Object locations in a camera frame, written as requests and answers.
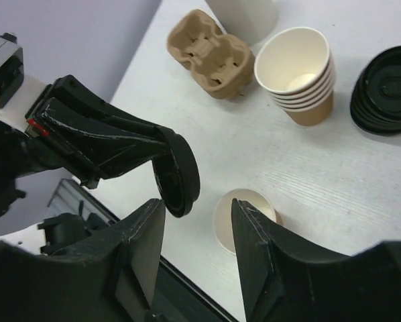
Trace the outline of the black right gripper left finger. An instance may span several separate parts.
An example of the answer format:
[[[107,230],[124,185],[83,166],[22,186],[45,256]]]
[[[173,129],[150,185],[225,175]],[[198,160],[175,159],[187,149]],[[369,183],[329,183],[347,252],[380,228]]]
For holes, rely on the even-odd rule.
[[[149,200],[51,256],[0,241],[0,321],[153,321],[165,214]]]

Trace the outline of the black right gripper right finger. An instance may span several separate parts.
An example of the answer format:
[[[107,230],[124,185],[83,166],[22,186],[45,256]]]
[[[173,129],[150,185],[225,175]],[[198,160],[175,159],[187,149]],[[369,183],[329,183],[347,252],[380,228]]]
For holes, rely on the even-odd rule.
[[[346,256],[246,201],[231,220],[248,321],[401,321],[401,241]]]

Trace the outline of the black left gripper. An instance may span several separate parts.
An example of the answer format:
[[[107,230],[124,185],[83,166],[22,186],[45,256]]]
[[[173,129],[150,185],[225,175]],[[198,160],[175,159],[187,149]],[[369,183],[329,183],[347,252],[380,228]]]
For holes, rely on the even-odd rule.
[[[46,98],[25,115],[30,136],[0,121],[0,218],[27,192],[18,178],[65,168],[81,184],[121,176],[165,154],[171,129],[102,100],[74,76],[47,86]]]

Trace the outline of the single brown paper cup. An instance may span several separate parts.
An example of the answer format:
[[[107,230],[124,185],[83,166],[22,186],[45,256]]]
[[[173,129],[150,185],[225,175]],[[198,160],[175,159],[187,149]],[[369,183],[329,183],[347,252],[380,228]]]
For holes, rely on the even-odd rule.
[[[252,189],[234,189],[221,197],[213,215],[213,228],[218,242],[230,254],[235,255],[233,228],[231,222],[231,204],[233,199],[248,201],[270,220],[283,225],[282,218],[269,200],[261,193]]]

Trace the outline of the black plastic cup lid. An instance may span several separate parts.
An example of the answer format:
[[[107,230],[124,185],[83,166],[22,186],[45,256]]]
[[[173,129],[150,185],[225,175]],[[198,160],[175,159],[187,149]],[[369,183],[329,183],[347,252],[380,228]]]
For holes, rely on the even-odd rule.
[[[198,166],[192,149],[180,134],[166,127],[159,127],[158,131],[166,150],[152,159],[156,184],[166,208],[180,218],[190,213],[200,195]]]

